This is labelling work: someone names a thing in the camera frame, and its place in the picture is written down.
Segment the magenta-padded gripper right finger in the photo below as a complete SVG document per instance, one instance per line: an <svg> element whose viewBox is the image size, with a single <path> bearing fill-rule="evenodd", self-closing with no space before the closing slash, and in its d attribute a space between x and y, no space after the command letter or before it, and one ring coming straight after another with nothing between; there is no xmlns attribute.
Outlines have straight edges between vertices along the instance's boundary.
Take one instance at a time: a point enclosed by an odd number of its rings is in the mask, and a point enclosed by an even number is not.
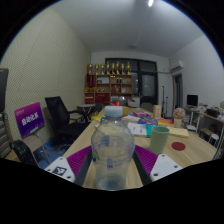
<svg viewBox="0 0 224 224"><path fill-rule="evenodd" d="M156 155L138 145L135 146L133 159L143 185L150 184L182 169L168 155Z"/></svg>

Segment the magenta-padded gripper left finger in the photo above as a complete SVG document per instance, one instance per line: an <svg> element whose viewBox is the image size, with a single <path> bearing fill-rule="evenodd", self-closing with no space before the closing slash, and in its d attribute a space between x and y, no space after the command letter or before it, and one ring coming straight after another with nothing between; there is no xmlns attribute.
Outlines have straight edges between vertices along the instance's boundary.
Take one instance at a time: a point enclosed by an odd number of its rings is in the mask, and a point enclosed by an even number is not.
<svg viewBox="0 0 224 224"><path fill-rule="evenodd" d="M91 147L88 146L72 154L68 158L58 157L47 168L45 168L45 171L78 186L82 186L91 161Z"/></svg>

